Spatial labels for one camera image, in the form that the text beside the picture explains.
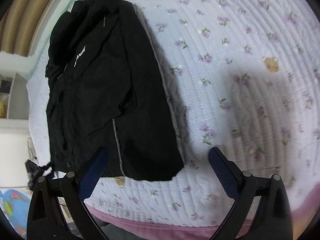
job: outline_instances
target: white bedspread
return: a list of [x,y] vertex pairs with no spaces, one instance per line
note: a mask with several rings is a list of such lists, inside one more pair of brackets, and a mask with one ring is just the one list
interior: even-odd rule
[[[101,178],[86,203],[141,222],[219,225],[232,204],[207,160],[219,145],[242,170],[280,174],[292,210],[301,206],[320,182],[320,24],[306,1],[128,1],[155,47],[185,168],[169,182]],[[28,82],[40,164],[50,158],[47,51]]]

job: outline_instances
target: floral pattern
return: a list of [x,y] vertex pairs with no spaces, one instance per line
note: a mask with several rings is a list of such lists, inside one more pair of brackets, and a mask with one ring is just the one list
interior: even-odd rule
[[181,24],[187,24],[188,22],[187,22],[187,20],[179,20],[179,22],[181,23]]
[[219,25],[226,26],[230,22],[229,17],[218,17]]
[[182,192],[190,192],[190,191],[191,191],[191,187],[188,186],[188,187],[185,187]]
[[249,27],[249,26],[247,26],[247,28],[246,28],[246,33],[252,33],[252,29],[251,29],[251,27]]
[[184,41],[184,40],[176,41],[175,44],[176,44],[178,47],[182,47],[183,49],[185,49],[185,48],[188,47],[186,41]]
[[195,221],[195,220],[204,220],[204,216],[199,216],[198,214],[193,214],[191,215],[191,220]]
[[224,38],[224,39],[222,40],[222,44],[223,44],[224,46],[228,46],[228,44],[230,44],[230,41],[228,40],[228,38]]
[[246,53],[246,54],[251,54],[251,47],[250,46],[248,46],[248,45],[245,45],[244,47],[243,47],[243,51]]
[[315,73],[315,78],[318,82],[320,82],[320,72],[318,69],[313,70],[313,72]]
[[295,47],[294,47],[294,50],[293,50],[295,53],[298,53],[298,54],[300,54],[300,55],[302,55],[303,54],[303,49],[299,46],[299,45],[296,45]]
[[139,204],[139,200],[136,197],[129,197],[135,204]]
[[242,77],[239,77],[238,75],[234,76],[234,80],[236,83],[240,84],[240,85],[245,85],[245,86],[249,86],[249,81],[250,81],[251,77],[248,74],[244,74]]
[[267,0],[258,0],[258,4],[260,7],[265,8],[267,11],[270,8],[270,5],[268,4]]
[[206,79],[206,78],[203,78],[203,79],[199,80],[198,83],[204,85],[205,87],[206,87],[208,84],[211,85],[211,82],[210,82],[208,79]]
[[183,1],[180,0],[179,3],[183,3],[185,5],[188,5],[190,3],[190,1],[189,0],[183,0]]
[[231,110],[232,108],[232,105],[230,102],[226,102],[227,99],[226,98],[223,98],[223,99],[219,99],[219,103],[220,103],[220,108],[222,108],[223,110]]
[[202,36],[204,36],[204,37],[206,37],[206,38],[209,38],[209,32],[210,32],[210,30],[209,30],[208,28],[204,28],[204,29],[202,29],[202,30],[200,30],[200,31],[198,31],[198,32],[201,33]]
[[169,9],[169,10],[167,10],[168,11],[168,13],[176,13],[177,12],[177,10],[176,9]]
[[258,114],[258,117],[263,117],[263,118],[267,117],[266,111],[264,110],[263,106],[259,106],[257,108],[257,114]]
[[203,143],[212,145],[210,140],[217,135],[217,132],[215,130],[209,129],[209,126],[206,123],[200,126],[200,130],[206,132],[203,135]]
[[219,4],[221,5],[221,7],[228,6],[228,3],[225,0],[219,0]]
[[269,41],[279,42],[278,36],[274,33],[274,31],[271,31],[267,33]]
[[287,21],[291,22],[293,25],[298,24],[297,20],[296,20],[296,14],[294,12],[291,12],[288,17],[287,17]]
[[212,62],[212,57],[207,53],[206,55],[199,55],[198,59],[205,62],[205,63],[211,63]]
[[181,206],[178,203],[173,203],[171,204],[171,207],[174,211],[178,211]]
[[177,74],[178,76],[182,76],[183,69],[182,69],[181,65],[174,67],[174,68],[171,68],[171,73],[172,73],[172,75]]
[[286,128],[281,128],[281,137],[283,145],[286,146],[291,139],[290,131]]
[[320,139],[320,129],[315,129],[313,135],[316,137],[317,140]]
[[158,24],[156,24],[156,27],[157,27],[158,33],[159,33],[159,32],[164,32],[164,28],[166,28],[167,25],[163,24],[163,23],[158,23]]
[[309,95],[309,93],[304,93],[303,97],[305,98],[305,109],[311,109],[313,105],[313,98]]

